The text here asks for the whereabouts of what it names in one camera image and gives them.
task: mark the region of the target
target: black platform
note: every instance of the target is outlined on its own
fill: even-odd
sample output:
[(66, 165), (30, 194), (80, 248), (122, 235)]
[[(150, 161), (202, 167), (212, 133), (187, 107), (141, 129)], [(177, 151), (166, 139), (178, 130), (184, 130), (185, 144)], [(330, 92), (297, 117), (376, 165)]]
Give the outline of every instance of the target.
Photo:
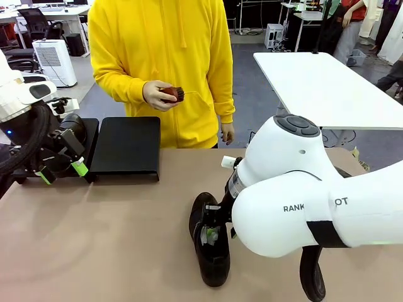
[(157, 117), (105, 118), (90, 172), (96, 176), (147, 174), (158, 181), (160, 142)]
[[(96, 118), (83, 118), (82, 121), (84, 122), (87, 131), (87, 139), (86, 143), (84, 144), (86, 151), (83, 157), (85, 165), (88, 169), (90, 169), (93, 161), (95, 147), (98, 141), (99, 121)], [(72, 167), (67, 174), (68, 177), (79, 177), (76, 170), (74, 170)], [(23, 169), (19, 169), (14, 171), (12, 177), (19, 184), (23, 184), (27, 178), (38, 176), (36, 176), (34, 173), (25, 172)], [(91, 173), (87, 173), (87, 175), (85, 175), (83, 178), (88, 183), (91, 183), (95, 180), (95, 177)]]

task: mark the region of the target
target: white computer tower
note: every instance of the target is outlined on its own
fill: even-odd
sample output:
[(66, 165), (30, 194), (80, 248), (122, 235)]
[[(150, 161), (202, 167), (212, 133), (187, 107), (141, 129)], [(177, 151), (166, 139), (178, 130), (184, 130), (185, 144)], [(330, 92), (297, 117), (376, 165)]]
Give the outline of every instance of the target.
[(43, 74), (57, 87), (72, 87), (77, 78), (64, 40), (38, 40), (32, 43)]
[(275, 48), (283, 40), (284, 27), (281, 24), (267, 24), (264, 44), (266, 48)]

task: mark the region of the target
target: brown tabletop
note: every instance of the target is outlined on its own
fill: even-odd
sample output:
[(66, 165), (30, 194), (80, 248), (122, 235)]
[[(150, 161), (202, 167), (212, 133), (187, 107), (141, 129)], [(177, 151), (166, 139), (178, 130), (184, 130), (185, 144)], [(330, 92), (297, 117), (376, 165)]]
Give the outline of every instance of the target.
[[(346, 150), (328, 153), (347, 172), (364, 173)], [(222, 156), (243, 154), (163, 150), (158, 184), (14, 184), (0, 200), (0, 301), (306, 301), (300, 251), (269, 259), (234, 239), (227, 283), (210, 289), (200, 277), (191, 205), (202, 191), (220, 199), (231, 173)], [(402, 247), (325, 250), (326, 301), (401, 301), (402, 255)]]

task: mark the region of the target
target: keyboard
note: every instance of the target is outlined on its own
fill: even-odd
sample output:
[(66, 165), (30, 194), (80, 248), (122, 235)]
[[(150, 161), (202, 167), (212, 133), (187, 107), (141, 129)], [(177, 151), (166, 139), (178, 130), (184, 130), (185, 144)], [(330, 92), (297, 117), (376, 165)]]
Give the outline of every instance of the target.
[(62, 8), (40, 8), (40, 11), (62, 11)]

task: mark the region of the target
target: shoe brush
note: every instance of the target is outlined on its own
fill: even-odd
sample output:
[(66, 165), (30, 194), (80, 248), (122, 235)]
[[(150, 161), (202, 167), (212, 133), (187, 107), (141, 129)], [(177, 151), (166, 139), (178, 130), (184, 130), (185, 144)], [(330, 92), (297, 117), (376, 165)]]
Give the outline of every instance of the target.
[(172, 102), (168, 99), (163, 99), (163, 101), (165, 103), (177, 103), (177, 102), (182, 102), (184, 100), (184, 91), (183, 91), (182, 87), (169, 87), (169, 88), (165, 88), (160, 91), (176, 97), (176, 102)]

